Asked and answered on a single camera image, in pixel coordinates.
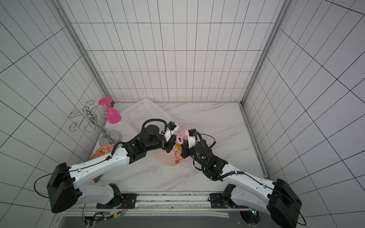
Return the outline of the yellow banana bunch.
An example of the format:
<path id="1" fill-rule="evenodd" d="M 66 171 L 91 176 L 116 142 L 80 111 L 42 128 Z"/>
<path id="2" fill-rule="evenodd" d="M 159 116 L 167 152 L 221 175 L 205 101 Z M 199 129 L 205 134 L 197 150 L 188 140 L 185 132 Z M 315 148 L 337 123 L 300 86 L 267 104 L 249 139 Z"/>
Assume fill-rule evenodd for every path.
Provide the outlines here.
<path id="1" fill-rule="evenodd" d="M 181 145 L 180 145 L 180 144 L 176 144 L 175 146 L 176 146 L 176 148 L 177 148 L 177 150 L 178 150 L 179 152 L 182 152 L 182 147 L 181 147 Z"/>

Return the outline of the white perforated plastic basket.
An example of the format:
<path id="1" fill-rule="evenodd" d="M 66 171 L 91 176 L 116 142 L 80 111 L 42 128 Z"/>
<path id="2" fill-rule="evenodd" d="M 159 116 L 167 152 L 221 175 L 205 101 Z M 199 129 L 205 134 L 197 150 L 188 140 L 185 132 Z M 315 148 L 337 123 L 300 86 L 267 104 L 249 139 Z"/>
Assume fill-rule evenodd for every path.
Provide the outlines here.
<path id="1" fill-rule="evenodd" d="M 148 119 L 163 119 L 167 123 L 173 119 L 158 105 L 144 99 L 121 112 L 123 122 L 135 134 L 140 133 L 142 124 Z"/>

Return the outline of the pink plastic bag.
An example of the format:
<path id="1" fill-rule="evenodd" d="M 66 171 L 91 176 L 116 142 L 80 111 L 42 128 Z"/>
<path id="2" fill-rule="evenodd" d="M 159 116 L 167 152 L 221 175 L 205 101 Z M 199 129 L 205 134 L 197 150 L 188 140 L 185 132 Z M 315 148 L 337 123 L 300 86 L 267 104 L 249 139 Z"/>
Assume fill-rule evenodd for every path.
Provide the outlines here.
<path id="1" fill-rule="evenodd" d="M 185 134 L 186 130 L 192 129 L 193 127 L 191 125 L 183 125 L 179 128 L 177 132 L 175 132 L 175 135 L 182 136 L 184 140 L 187 140 L 187 135 Z M 176 148 L 176 146 L 173 147 L 172 151 L 170 153 L 167 153 L 166 151 L 159 149 L 156 150 L 156 156 L 157 158 L 165 165 L 167 166 L 175 166 L 182 162 L 190 162 L 192 161 L 192 157 L 188 156 L 187 158 L 183 158 L 181 156 L 182 152 L 179 152 Z"/>

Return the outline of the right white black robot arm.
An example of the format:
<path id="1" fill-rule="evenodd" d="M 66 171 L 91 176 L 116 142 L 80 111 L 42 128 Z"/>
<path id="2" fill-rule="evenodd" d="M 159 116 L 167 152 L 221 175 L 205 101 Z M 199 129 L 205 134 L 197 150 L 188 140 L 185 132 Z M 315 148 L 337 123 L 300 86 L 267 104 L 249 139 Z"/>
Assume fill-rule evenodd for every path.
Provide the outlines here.
<path id="1" fill-rule="evenodd" d="M 200 171 L 211 181 L 226 182 L 221 194 L 212 194 L 213 206 L 228 209 L 251 208 L 252 216 L 263 212 L 282 228 L 305 226 L 306 221 L 300 212 L 302 202 L 293 189 L 282 179 L 265 180 L 239 170 L 226 160 L 213 154 L 205 140 L 177 140 L 183 158 L 192 157 L 201 165 Z"/>

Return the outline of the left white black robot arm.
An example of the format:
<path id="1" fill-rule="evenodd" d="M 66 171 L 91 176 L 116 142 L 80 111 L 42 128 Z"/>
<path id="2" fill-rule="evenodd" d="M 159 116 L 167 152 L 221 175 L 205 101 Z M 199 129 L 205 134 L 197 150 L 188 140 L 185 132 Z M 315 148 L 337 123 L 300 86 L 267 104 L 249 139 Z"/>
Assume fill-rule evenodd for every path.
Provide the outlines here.
<path id="1" fill-rule="evenodd" d="M 98 209 L 116 209 L 124 197 L 116 184 L 89 185 L 88 182 L 118 167 L 130 165 L 146 156 L 147 152 L 162 149 L 171 152 L 175 131 L 179 126 L 170 122 L 160 131 L 156 125 L 143 127 L 129 142 L 117 142 L 112 152 L 80 164 L 56 166 L 47 183 L 48 199 L 53 213 L 66 211 L 77 204 L 97 204 Z"/>

